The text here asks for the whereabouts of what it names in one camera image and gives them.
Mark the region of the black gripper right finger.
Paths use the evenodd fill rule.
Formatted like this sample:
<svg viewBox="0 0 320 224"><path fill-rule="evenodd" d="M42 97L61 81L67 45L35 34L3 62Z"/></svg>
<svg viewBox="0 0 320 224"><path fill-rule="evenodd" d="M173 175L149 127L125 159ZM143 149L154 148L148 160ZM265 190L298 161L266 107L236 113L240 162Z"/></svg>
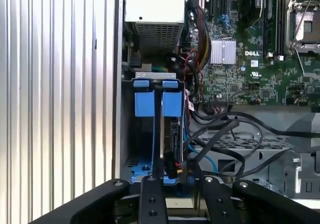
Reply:
<svg viewBox="0 0 320 224"><path fill-rule="evenodd" d="M232 187L216 178L199 178L211 224L318 224L320 213L252 181L236 181Z"/></svg>

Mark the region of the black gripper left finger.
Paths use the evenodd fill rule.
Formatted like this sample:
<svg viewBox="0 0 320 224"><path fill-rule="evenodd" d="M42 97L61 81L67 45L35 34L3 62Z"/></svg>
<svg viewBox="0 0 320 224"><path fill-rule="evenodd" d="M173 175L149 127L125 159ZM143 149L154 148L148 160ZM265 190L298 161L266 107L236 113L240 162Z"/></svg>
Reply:
<svg viewBox="0 0 320 224"><path fill-rule="evenodd" d="M162 181L111 179L33 220L34 224L166 224Z"/></svg>

